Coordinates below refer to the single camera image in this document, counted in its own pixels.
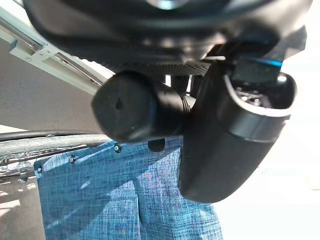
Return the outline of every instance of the black cable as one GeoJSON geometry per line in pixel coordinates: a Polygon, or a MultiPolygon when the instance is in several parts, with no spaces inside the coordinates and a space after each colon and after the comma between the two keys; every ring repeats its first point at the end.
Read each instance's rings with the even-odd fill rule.
{"type": "Polygon", "coordinates": [[[0,142],[20,140],[20,139],[33,139],[41,137],[52,136],[68,136],[68,135],[88,135],[96,134],[95,132],[82,131],[82,130],[37,130],[37,131],[17,131],[0,133],[0,142]]]}

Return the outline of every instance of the black cylindrical cap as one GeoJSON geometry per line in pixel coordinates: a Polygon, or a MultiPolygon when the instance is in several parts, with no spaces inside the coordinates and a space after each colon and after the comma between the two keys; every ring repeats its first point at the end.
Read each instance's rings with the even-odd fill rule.
{"type": "Polygon", "coordinates": [[[179,135],[191,107],[172,88],[133,71],[111,77],[92,101],[102,130],[121,143],[179,135]]]}

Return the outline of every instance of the black mount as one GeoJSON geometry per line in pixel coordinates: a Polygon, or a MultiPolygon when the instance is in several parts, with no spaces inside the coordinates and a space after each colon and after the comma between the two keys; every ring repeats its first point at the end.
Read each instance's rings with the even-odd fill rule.
{"type": "Polygon", "coordinates": [[[279,72],[280,64],[243,59],[238,61],[243,68],[233,72],[226,61],[213,61],[196,100],[141,73],[118,73],[94,97],[95,116],[118,142],[150,141],[152,147],[154,140],[183,135],[181,194],[218,202],[238,189],[271,149],[297,91],[293,78],[279,72]],[[257,73],[264,74],[257,79],[257,73]]]}

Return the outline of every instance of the black plastic cover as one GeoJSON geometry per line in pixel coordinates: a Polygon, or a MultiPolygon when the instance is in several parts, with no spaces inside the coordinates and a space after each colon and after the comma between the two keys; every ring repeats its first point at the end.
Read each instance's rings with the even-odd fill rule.
{"type": "MultiPolygon", "coordinates": [[[[236,103],[220,72],[223,68],[215,62],[204,76],[184,133],[178,187],[185,198],[196,202],[215,203],[237,190],[290,118],[289,109],[259,114],[251,111],[258,107],[236,103]]],[[[294,96],[287,98],[292,104],[294,96]]]]}

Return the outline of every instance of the black plastic housing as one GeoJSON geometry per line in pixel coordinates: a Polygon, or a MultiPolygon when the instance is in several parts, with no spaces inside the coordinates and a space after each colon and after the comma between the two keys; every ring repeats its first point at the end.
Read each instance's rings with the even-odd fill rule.
{"type": "Polygon", "coordinates": [[[288,76],[288,108],[250,105],[237,97],[222,69],[214,62],[204,76],[181,151],[180,193],[201,203],[223,200],[254,172],[290,118],[296,94],[288,76]]]}
{"type": "Polygon", "coordinates": [[[136,143],[181,135],[195,101],[162,82],[126,71],[111,77],[97,91],[92,108],[110,138],[136,143]]]}

